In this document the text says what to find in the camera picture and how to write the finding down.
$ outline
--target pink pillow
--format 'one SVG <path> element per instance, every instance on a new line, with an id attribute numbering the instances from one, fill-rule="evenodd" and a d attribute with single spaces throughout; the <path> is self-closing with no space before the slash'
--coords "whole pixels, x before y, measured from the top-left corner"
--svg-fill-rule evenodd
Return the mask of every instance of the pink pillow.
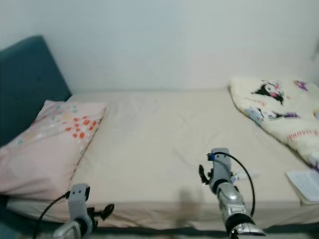
<path id="1" fill-rule="evenodd" d="M 53 200 L 67 192 L 105 108 L 46 101 L 30 128 L 0 149 L 0 194 Z"/>

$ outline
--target teal headboard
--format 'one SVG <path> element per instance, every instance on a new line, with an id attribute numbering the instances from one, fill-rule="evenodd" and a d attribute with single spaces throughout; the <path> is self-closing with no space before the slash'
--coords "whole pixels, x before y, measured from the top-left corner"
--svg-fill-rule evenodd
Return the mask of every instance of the teal headboard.
<path id="1" fill-rule="evenodd" d="M 26 130 L 45 100 L 65 101 L 71 93 L 41 36 L 0 52 L 0 145 Z"/>

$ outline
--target cartoon print blanket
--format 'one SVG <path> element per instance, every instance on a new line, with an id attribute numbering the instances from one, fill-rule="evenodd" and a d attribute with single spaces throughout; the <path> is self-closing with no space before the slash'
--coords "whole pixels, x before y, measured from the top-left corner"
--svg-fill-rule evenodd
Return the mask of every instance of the cartoon print blanket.
<path id="1" fill-rule="evenodd" d="M 240 111 L 319 169 L 319 88 L 315 84 L 234 78 L 230 92 Z"/>

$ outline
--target open book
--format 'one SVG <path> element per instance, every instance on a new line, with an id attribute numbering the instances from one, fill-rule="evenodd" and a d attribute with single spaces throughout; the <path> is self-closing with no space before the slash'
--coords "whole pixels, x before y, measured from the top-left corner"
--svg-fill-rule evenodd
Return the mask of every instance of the open book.
<path id="1" fill-rule="evenodd" d="M 319 172 L 292 171 L 286 175 L 303 204 L 319 204 Z"/>

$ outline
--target mattress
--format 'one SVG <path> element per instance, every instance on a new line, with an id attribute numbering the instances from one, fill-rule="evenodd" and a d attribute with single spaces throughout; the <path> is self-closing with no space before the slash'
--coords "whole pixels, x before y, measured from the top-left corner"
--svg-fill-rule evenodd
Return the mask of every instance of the mattress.
<path id="1" fill-rule="evenodd" d="M 91 186 L 89 207 L 115 204 L 101 227 L 224 230 L 216 196 L 202 186 L 198 165 L 206 153 L 228 147 L 249 171 L 256 192 L 255 222 L 273 225 L 319 221 L 319 205 L 302 206 L 285 172 L 307 165 L 234 106 L 227 89 L 189 92 L 101 92 L 69 101 L 106 102 L 107 110 L 71 181 Z M 232 170 L 240 167 L 232 164 Z M 236 181 L 248 210 L 247 180 Z M 48 203 L 10 199 L 7 207 L 38 217 Z M 66 201 L 47 221 L 68 220 Z"/>

